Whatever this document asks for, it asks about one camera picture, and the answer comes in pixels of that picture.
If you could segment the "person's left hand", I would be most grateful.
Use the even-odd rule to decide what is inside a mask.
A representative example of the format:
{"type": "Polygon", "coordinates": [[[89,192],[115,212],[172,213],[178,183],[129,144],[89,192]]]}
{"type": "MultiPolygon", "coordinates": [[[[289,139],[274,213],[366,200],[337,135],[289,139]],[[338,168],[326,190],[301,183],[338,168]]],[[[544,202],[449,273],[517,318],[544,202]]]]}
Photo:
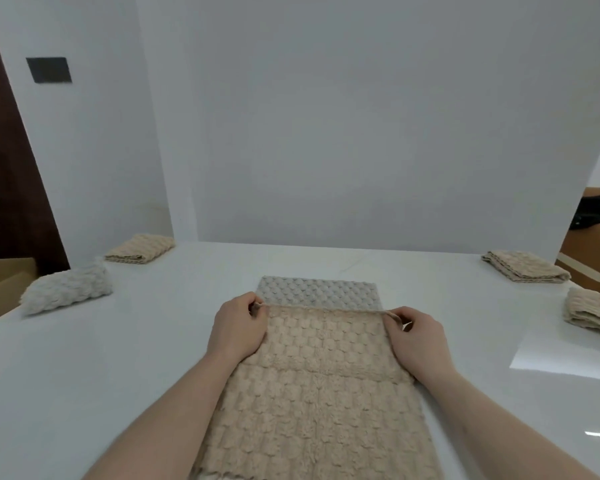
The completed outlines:
{"type": "Polygon", "coordinates": [[[222,304],[214,318],[206,356],[214,357],[226,365],[235,367],[258,350],[263,341],[251,342],[249,340],[249,311],[251,308],[268,307],[264,305],[264,300],[254,292],[236,296],[222,304]]]}

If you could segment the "person's right hand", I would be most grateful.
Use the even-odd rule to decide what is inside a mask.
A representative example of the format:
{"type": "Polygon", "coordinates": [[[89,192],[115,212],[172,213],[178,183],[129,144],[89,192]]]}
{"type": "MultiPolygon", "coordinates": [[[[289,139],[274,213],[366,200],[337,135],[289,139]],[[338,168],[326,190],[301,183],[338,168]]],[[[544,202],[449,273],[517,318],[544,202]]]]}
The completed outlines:
{"type": "Polygon", "coordinates": [[[403,355],[394,355],[415,379],[428,389],[433,389],[458,377],[440,322],[408,306],[384,314],[398,315],[402,320],[406,345],[403,355]]]}

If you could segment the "beige textured towel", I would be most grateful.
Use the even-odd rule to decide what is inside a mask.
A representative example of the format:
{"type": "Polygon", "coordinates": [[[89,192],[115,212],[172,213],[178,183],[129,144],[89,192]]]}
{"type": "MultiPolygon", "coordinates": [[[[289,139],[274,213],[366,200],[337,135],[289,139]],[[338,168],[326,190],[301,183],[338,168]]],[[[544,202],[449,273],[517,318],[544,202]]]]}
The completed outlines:
{"type": "Polygon", "coordinates": [[[227,381],[196,480],[444,480],[385,311],[269,306],[227,381]]]}

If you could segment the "person's right forearm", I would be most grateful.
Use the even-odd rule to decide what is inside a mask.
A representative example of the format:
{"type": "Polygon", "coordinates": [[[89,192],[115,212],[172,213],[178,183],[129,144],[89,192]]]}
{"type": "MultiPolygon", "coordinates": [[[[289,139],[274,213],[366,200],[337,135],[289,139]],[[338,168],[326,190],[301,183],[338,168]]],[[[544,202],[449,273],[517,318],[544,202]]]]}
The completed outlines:
{"type": "Polygon", "coordinates": [[[454,368],[413,371],[488,480],[600,480],[454,368]]]}

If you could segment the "person's left forearm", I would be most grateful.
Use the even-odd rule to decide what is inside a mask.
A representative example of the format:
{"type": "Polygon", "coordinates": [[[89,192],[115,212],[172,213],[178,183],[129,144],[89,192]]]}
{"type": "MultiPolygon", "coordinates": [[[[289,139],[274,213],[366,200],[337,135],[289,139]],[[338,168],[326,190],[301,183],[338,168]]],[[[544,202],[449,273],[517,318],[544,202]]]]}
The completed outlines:
{"type": "Polygon", "coordinates": [[[82,480],[187,480],[240,357],[209,352],[109,446],[82,480]]]}

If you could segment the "grey textured towel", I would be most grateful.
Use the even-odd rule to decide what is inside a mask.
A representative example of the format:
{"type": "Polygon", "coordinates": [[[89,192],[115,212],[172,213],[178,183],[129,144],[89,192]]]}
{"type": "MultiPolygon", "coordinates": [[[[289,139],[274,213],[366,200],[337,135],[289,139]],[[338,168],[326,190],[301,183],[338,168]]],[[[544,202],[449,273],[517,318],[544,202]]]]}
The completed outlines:
{"type": "Polygon", "coordinates": [[[256,294],[272,305],[353,311],[383,308],[376,284],[368,282],[264,276],[256,294]]]}

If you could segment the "beige folded towel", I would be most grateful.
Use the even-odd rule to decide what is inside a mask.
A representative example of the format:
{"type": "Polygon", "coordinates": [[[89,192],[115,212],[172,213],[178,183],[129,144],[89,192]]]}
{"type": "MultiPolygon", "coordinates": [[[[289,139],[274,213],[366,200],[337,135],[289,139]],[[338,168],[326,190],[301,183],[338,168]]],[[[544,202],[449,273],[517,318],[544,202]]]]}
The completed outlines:
{"type": "Polygon", "coordinates": [[[128,241],[108,251],[104,260],[122,264],[147,264],[176,247],[173,237],[136,234],[128,241]]]}
{"type": "Polygon", "coordinates": [[[516,283],[562,284],[571,279],[567,270],[526,251],[494,250],[480,258],[516,283]]]}
{"type": "Polygon", "coordinates": [[[564,302],[563,319],[574,326],[600,332],[600,292],[570,288],[564,302]]]}

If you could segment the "white fluffy folded towel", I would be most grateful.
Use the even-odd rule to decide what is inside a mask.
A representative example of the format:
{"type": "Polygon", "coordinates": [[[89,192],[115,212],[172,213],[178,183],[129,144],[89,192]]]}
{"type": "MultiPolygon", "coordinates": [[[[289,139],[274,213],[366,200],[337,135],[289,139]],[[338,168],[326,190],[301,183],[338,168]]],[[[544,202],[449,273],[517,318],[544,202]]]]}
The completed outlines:
{"type": "Polygon", "coordinates": [[[24,290],[19,307],[23,315],[32,316],[109,296],[112,292],[110,274],[104,263],[97,260],[37,278],[24,290]]]}

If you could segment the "brown cardboard box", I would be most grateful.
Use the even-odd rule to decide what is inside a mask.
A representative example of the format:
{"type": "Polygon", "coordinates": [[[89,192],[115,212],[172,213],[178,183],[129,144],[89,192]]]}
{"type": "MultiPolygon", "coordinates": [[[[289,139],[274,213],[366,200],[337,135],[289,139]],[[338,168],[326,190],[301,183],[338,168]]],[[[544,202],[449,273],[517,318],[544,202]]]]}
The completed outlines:
{"type": "MultiPolygon", "coordinates": [[[[583,197],[597,195],[600,187],[588,187],[583,197]]],[[[568,230],[555,263],[567,270],[579,286],[600,292],[600,224],[568,230]]]]}

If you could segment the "black cloth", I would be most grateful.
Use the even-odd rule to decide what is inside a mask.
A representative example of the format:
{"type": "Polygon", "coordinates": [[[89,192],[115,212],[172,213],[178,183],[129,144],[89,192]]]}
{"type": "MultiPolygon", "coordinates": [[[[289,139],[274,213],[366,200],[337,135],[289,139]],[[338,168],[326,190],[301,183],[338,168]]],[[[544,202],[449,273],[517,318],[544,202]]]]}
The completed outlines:
{"type": "Polygon", "coordinates": [[[584,196],[578,204],[569,230],[583,230],[600,224],[600,195],[584,196]]]}

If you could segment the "dark brown wooden door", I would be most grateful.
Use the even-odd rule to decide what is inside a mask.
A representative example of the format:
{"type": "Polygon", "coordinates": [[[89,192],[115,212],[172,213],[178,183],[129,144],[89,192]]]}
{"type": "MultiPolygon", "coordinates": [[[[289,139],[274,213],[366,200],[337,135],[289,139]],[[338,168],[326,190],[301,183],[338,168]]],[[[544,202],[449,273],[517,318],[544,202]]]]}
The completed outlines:
{"type": "Polygon", "coordinates": [[[1,56],[0,258],[33,258],[41,275],[70,268],[1,56]]]}

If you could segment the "black wall switch plate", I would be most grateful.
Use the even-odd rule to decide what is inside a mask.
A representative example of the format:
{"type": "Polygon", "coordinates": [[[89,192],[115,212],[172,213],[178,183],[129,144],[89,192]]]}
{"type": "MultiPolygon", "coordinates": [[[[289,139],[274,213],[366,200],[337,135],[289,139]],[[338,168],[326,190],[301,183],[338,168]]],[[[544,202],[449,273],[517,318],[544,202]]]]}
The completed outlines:
{"type": "Polygon", "coordinates": [[[71,84],[66,57],[27,57],[26,62],[36,84],[71,84]]]}

